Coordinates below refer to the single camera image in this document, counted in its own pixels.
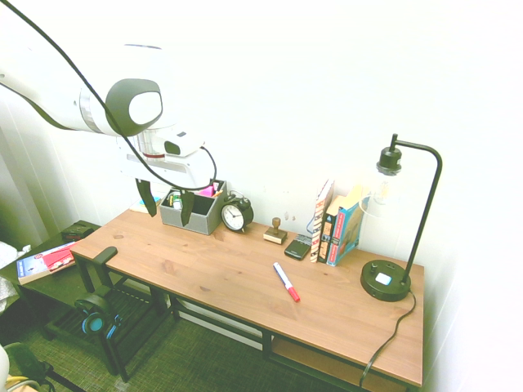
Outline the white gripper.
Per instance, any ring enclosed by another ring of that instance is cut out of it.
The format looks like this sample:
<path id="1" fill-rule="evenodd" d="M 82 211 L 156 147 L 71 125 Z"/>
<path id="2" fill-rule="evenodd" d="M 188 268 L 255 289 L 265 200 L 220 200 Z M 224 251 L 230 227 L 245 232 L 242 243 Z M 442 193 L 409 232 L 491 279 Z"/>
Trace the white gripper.
<path id="1" fill-rule="evenodd" d="M 208 153 L 202 149 L 185 157 L 164 153 L 162 157 L 146 157 L 138 147 L 136 137 L 131 138 L 141 157 L 148 167 L 169 183 L 183 188 L 199 188 L 208 186 L 214 177 L 214 164 Z M 150 182 L 162 183 L 151 173 L 132 152 L 123 138 L 117 138 L 119 170 L 126 176 L 136 179 L 136 187 L 151 217 L 157 214 L 157 202 L 151 193 Z M 181 191 L 181 225 L 189 223 L 194 206 L 194 194 L 189 190 Z"/>

